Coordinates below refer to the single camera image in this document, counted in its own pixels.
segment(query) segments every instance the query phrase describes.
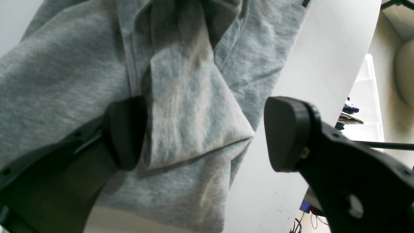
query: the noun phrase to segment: white shelf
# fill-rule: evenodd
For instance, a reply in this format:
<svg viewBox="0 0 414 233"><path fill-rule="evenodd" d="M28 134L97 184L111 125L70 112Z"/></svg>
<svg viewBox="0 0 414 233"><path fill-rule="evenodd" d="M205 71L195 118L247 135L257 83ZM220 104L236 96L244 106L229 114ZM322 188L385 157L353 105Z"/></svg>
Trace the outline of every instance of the white shelf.
<svg viewBox="0 0 414 233"><path fill-rule="evenodd" d="M354 116L363 120L363 125L345 125L344 136L357 141L384 142L383 121L378 98L372 56L367 54L349 94L351 102L360 109Z"/></svg>

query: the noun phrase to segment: black plastic bracket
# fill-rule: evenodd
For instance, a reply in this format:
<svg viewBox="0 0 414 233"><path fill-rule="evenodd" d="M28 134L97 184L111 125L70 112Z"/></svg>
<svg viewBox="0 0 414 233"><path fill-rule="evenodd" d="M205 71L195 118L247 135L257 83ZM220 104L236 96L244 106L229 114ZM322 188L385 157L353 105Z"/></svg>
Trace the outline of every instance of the black plastic bracket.
<svg viewBox="0 0 414 233"><path fill-rule="evenodd" d="M311 0L303 0L302 6L303 7L308 7L308 4Z"/></svg>
<svg viewBox="0 0 414 233"><path fill-rule="evenodd" d="M303 101L269 97L264 120L273 169L302 174L333 233L414 231L410 168L347 139L322 123L316 108ZM384 211L387 218L373 224Z"/></svg>
<svg viewBox="0 0 414 233"><path fill-rule="evenodd" d="M414 2L411 2L409 0L391 0L391 1L385 2L381 5L380 10L385 10L388 7L391 7L393 5L397 5L397 6L403 5L409 9L414 10Z"/></svg>
<svg viewBox="0 0 414 233"><path fill-rule="evenodd" d="M147 127L142 97L0 171L0 225L10 233L81 233L106 182L135 168Z"/></svg>

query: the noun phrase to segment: white surface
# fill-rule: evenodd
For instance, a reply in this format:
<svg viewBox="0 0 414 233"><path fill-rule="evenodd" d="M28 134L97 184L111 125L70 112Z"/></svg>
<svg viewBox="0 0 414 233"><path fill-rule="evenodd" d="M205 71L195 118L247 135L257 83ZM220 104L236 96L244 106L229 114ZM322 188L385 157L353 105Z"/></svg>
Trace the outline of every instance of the white surface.
<svg viewBox="0 0 414 233"><path fill-rule="evenodd" d="M414 38L414 10L403 5L394 5L383 12L405 41Z"/></svg>
<svg viewBox="0 0 414 233"><path fill-rule="evenodd" d="M0 0L0 56L16 46L43 0Z"/></svg>
<svg viewBox="0 0 414 233"><path fill-rule="evenodd" d="M360 111L353 116L364 121L363 125L345 125L344 136L357 141L384 142L383 121L372 56L367 54L349 94L351 102Z"/></svg>
<svg viewBox="0 0 414 233"><path fill-rule="evenodd" d="M27 2L33 4L28 11ZM0 1L0 52L10 50L20 40L39 2ZM380 0L313 1L274 95L311 102L323 120L334 125L368 51L379 6ZM262 123L229 192L224 232L289 232L307 187L297 173L273 172ZM85 230L172 231L185 232L100 207L94 208Z"/></svg>

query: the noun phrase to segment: folded cloth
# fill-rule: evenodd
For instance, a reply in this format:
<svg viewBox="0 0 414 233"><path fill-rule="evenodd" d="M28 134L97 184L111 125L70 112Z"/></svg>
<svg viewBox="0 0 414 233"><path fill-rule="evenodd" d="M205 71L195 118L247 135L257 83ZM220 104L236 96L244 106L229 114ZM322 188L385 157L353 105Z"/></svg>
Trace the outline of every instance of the folded cloth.
<svg viewBox="0 0 414 233"><path fill-rule="evenodd" d="M338 118L338 123L342 123L345 125L350 125L350 124L363 124L363 121L359 118L356 118L353 115L350 115L346 112L341 112L341 115Z"/></svg>
<svg viewBox="0 0 414 233"><path fill-rule="evenodd" d="M45 0L0 58L0 166L145 96L143 160L98 204L220 232L229 182L306 14L302 0Z"/></svg>

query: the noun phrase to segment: electrical wire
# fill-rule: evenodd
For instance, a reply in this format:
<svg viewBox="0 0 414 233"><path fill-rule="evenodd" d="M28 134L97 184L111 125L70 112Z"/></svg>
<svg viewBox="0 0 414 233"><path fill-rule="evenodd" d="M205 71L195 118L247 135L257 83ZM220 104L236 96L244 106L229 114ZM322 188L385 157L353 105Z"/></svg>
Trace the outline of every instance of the electrical wire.
<svg viewBox="0 0 414 233"><path fill-rule="evenodd" d="M313 216L313 212L312 212L312 214L310 214L310 220L311 220L310 223L312 224L313 229L316 230L316 228L318 228L318 219L316 219L316 227L314 227L313 222L312 222L312 216Z"/></svg>
<svg viewBox="0 0 414 233"><path fill-rule="evenodd" d="M328 224L328 223L326 223L326 222L324 222L324 221L322 221L322 219L320 219L320 217L319 217L318 215L315 215L315 216L316 216L316 218L317 218L319 221L321 221L321 223L323 223L323 224L325 224L325 225L329 226L329 224Z"/></svg>
<svg viewBox="0 0 414 233"><path fill-rule="evenodd" d="M299 220L299 222L302 222L303 216L305 216L305 211L302 211L302 212L303 212L303 214L302 214L302 217L301 217L301 219Z"/></svg>
<svg viewBox="0 0 414 233"><path fill-rule="evenodd" d="M302 233L301 221L302 219L298 220L297 218L295 218L295 221L293 222L293 229L291 229L289 233Z"/></svg>

